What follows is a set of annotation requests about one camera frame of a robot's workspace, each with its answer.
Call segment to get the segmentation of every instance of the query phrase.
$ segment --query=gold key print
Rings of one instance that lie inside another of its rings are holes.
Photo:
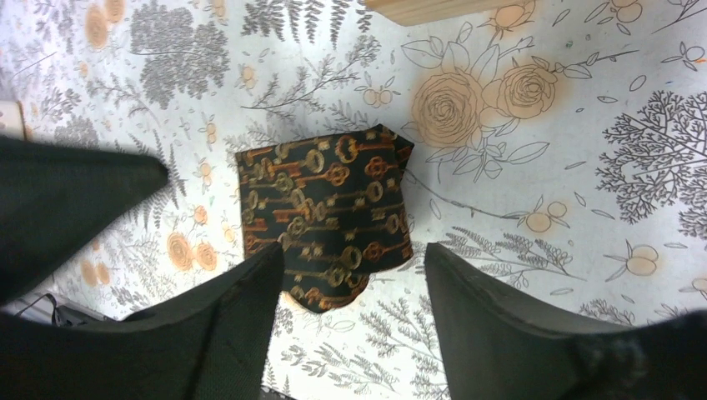
[[[336,155],[338,159],[344,164],[353,163],[359,156],[359,153],[365,152],[367,150],[384,150],[384,149],[395,149],[395,145],[389,139],[389,137],[381,137],[383,139],[382,143],[378,144],[359,144],[356,139],[350,137],[349,135],[343,135],[336,142]]]
[[[371,242],[366,249],[364,250],[364,258],[369,260],[372,263],[377,263],[380,258],[388,252],[392,252],[395,249],[398,248],[405,248],[410,244],[409,239],[405,240],[404,242],[400,244],[396,244],[395,246],[390,246],[390,247],[385,247],[381,245],[379,242]]]
[[[337,200],[340,198],[361,198],[363,196],[367,197],[372,203],[376,203],[381,198],[383,198],[384,189],[380,182],[371,182],[366,190],[358,190],[356,192],[344,193],[344,194],[333,194],[325,198],[327,205],[333,206]]]
[[[265,177],[272,181],[280,171],[285,171],[291,178],[302,176],[302,167],[306,167],[312,173],[320,173],[324,169],[324,155],[319,150],[309,150],[304,161],[276,164],[269,158],[263,158],[260,163],[263,166]]]
[[[278,241],[277,239],[260,239],[260,238],[255,237],[255,235],[248,234],[248,235],[245,235],[245,240],[244,240],[245,250],[246,250],[247,254],[257,253],[258,250],[264,244],[275,243],[277,241]]]
[[[297,183],[297,187],[300,189],[307,186],[307,182],[314,181],[317,179],[326,179],[334,186],[341,186],[344,182],[346,182],[346,179],[349,175],[351,175],[351,171],[348,169],[348,167],[345,167],[340,162],[333,162],[329,166],[327,172],[321,173],[319,175],[314,175],[312,177],[298,177],[295,182]]]
[[[344,231],[343,235],[347,241],[351,241],[356,238],[357,233],[377,232],[385,230],[388,231],[388,233],[390,233],[391,235],[393,235],[398,231],[398,229],[400,229],[400,227],[400,217],[398,217],[398,214],[391,214],[388,216],[388,219],[385,221],[385,223],[380,223],[374,227],[357,227],[349,231]]]
[[[275,155],[278,156],[281,160],[284,160],[289,156],[290,150],[293,150],[295,148],[308,145],[308,144],[316,144],[317,148],[323,150],[325,148],[329,148],[329,141],[331,138],[329,137],[313,137],[311,139],[307,140],[300,140],[299,142],[291,142],[291,143],[283,143],[275,146]]]

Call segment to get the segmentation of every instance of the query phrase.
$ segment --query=orange rose print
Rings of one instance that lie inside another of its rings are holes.
[[[413,105],[413,119],[423,140],[436,148],[461,147],[467,141],[477,147],[482,138],[481,93],[481,85],[463,72],[431,77]]]
[[[204,225],[208,220],[206,208],[199,206],[194,210],[194,221],[199,225]]]
[[[81,261],[81,276],[83,281],[91,288],[95,288],[98,285],[96,270],[93,268],[93,264],[87,260]]]
[[[106,264],[99,262],[96,266],[96,273],[98,273],[98,279],[100,279],[102,284],[108,285],[110,283],[110,272]]]
[[[216,269],[216,252],[209,243],[201,243],[196,247],[196,259],[201,268],[206,271]]]
[[[125,17],[125,0],[106,0],[105,8],[111,23],[119,23]]]
[[[496,15],[491,18],[491,21],[484,25],[510,31],[512,28],[518,27],[526,23],[535,10],[535,1],[526,2],[524,5],[513,5],[501,7],[496,11]]]
[[[484,101],[505,117],[527,119],[548,111],[557,77],[537,65],[516,67],[484,88]]]
[[[172,264],[179,271],[188,271],[192,267],[192,250],[182,233],[172,232],[167,238],[167,252]]]
[[[86,39],[94,48],[103,48],[108,42],[108,21],[97,5],[86,12]]]

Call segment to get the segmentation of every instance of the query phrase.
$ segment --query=floral wallpaper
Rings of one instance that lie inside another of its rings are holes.
[[[2,0],[28,140],[170,170],[40,290],[124,318],[199,285],[243,260],[236,152],[382,123],[417,143],[413,259],[324,315],[282,297],[263,385],[449,399],[427,242],[613,323],[705,308],[705,10],[524,1],[399,27],[363,0]]]

